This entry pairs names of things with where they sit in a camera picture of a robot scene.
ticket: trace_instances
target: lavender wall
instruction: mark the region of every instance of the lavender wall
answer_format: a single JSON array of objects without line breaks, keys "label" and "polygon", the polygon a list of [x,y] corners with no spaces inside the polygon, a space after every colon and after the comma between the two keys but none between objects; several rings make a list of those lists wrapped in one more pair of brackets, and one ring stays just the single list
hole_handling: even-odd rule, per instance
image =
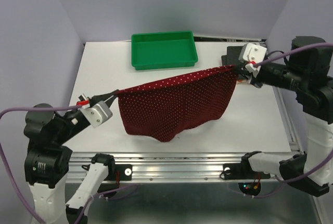
[{"label": "lavender wall", "polygon": [[[289,0],[268,37],[269,50],[290,50],[291,40],[297,35],[314,35],[324,38],[327,42],[333,42],[332,1]],[[302,108],[295,100],[296,95],[283,91],[283,97],[301,141],[306,144],[306,122]],[[332,196],[333,193],[330,193],[321,198],[323,205],[327,207],[327,214],[331,221],[333,221],[333,212],[330,210],[333,203]]]},{"label": "lavender wall", "polygon": [[[49,102],[68,105],[83,45],[59,0],[0,0],[0,110]],[[20,189],[32,203],[24,178],[28,139],[25,113],[0,121],[1,144]],[[0,222],[30,223],[0,162]]]},{"label": "lavender wall", "polygon": [[134,33],[267,38],[287,0],[60,0],[85,41],[119,41]]}]

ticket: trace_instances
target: red wire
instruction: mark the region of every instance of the red wire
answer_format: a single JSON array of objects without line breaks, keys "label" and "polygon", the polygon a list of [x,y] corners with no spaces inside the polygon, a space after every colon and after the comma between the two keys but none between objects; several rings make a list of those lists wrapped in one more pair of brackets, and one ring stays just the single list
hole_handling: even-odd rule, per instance
[{"label": "red wire", "polygon": [[261,179],[261,178],[260,178],[260,173],[258,173],[258,177],[259,177],[259,180],[258,180],[258,183],[257,183],[257,185],[256,185],[257,187],[259,186],[260,179]]},{"label": "red wire", "polygon": [[254,176],[254,181],[251,183],[251,186],[255,184],[255,181],[257,180],[257,175]]},{"label": "red wire", "polygon": [[116,184],[117,184],[117,185],[120,185],[120,172],[119,172],[119,170],[117,170],[116,173],[117,173],[117,176],[116,176]]}]

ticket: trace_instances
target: plastic tray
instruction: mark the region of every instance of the plastic tray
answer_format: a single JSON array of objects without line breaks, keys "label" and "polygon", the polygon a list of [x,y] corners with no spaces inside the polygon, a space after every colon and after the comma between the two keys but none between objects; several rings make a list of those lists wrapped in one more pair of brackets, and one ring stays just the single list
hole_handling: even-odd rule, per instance
[{"label": "plastic tray", "polygon": [[192,67],[197,61],[191,31],[132,35],[132,66],[136,70]]}]

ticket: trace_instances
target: polka dot cloth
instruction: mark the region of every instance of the polka dot cloth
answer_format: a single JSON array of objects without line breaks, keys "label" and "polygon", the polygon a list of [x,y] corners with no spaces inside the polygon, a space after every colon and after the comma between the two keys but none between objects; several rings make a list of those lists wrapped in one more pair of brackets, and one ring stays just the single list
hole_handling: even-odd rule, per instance
[{"label": "polka dot cloth", "polygon": [[229,104],[237,77],[232,66],[217,67],[121,90],[125,130],[168,142],[185,129],[217,120]]}]

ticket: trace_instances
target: white tabletop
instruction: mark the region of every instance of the white tabletop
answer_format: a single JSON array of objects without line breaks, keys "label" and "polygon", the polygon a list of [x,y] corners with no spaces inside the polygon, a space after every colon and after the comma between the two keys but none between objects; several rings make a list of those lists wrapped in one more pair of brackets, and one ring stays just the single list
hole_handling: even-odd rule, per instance
[{"label": "white tabletop", "polygon": [[[131,66],[131,43],[86,43],[71,104],[75,104],[82,93],[86,96],[99,95],[220,66],[221,55],[226,54],[227,46],[243,44],[196,43],[199,61],[192,68],[136,71]],[[167,143],[151,137],[128,135],[120,118],[117,100],[111,110],[113,117],[109,121],[96,129],[88,127],[66,145],[74,152],[290,152],[275,95],[269,86],[256,89],[247,84],[238,84],[227,110],[219,120],[183,131]]]}]

